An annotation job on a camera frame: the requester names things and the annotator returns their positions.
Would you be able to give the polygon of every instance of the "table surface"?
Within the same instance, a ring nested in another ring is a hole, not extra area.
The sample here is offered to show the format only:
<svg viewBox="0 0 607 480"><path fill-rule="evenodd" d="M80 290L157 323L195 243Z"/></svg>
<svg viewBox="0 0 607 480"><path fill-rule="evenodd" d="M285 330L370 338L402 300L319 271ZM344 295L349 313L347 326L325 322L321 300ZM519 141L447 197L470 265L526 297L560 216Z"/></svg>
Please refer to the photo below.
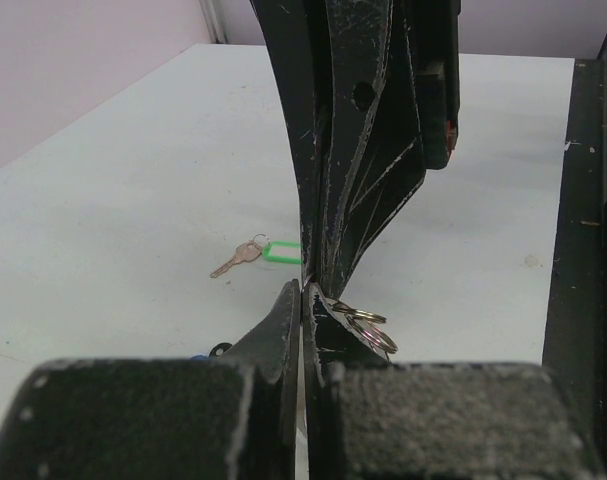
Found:
<svg viewBox="0 0 607 480"><path fill-rule="evenodd" d="M540 362L572 73L461 58L454 158L343 296L389 318L395 360ZM262 47L195 46L0 170L0 420L46 360L235 342L299 276L259 260L209 278L259 233L299 233Z"/></svg>

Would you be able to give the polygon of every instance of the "scratch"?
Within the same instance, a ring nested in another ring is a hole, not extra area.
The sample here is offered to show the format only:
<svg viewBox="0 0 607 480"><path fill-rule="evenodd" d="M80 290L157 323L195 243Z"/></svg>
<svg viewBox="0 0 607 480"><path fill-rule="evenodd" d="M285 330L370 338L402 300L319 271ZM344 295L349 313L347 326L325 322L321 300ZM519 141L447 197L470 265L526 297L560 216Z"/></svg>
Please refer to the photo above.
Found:
<svg viewBox="0 0 607 480"><path fill-rule="evenodd" d="M19 363L25 363L27 365L29 365L29 363L30 363L30 362L26 362L25 360L21 360L20 358L11 357L10 355L4 355L2 353L0 353L0 357L7 358L9 360L14 360L15 362L19 362Z"/></svg>

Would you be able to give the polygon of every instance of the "green key tag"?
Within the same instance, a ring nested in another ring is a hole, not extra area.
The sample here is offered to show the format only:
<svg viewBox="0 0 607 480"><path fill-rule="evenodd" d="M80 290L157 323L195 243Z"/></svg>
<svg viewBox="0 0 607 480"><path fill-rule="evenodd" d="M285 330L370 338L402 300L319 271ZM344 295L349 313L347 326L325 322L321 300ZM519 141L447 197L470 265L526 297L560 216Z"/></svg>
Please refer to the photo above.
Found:
<svg viewBox="0 0 607 480"><path fill-rule="evenodd" d="M301 245L290 242L270 242L263 248L263 258L268 262L301 264Z"/></svg>

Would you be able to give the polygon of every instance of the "wall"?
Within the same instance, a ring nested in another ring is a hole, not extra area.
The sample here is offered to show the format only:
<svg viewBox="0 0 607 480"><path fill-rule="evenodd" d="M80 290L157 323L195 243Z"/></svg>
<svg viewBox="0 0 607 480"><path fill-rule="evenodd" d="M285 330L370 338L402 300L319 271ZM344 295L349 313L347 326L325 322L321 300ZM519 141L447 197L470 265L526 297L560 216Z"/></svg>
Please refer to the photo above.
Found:
<svg viewBox="0 0 607 480"><path fill-rule="evenodd" d="M0 1L0 166L197 42L198 0Z"/></svg>
<svg viewBox="0 0 607 480"><path fill-rule="evenodd" d="M262 44L249 0L221 2L230 41ZM607 0L463 0L459 21L465 53L592 58L607 33Z"/></svg>

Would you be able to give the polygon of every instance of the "key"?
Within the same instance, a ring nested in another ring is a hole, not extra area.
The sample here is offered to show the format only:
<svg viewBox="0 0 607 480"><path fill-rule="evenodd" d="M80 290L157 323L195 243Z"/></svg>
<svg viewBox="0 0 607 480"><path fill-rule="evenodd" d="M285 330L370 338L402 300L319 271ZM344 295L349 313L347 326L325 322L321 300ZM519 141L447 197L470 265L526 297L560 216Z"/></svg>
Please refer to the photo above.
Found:
<svg viewBox="0 0 607 480"><path fill-rule="evenodd" d="M253 262L261 256L261 252L261 247L254 241L245 242L239 245L238 247L236 247L236 252L234 253L234 256L232 256L229 261L214 270L210 274L210 278L220 277L234 265L238 265L239 263Z"/></svg>

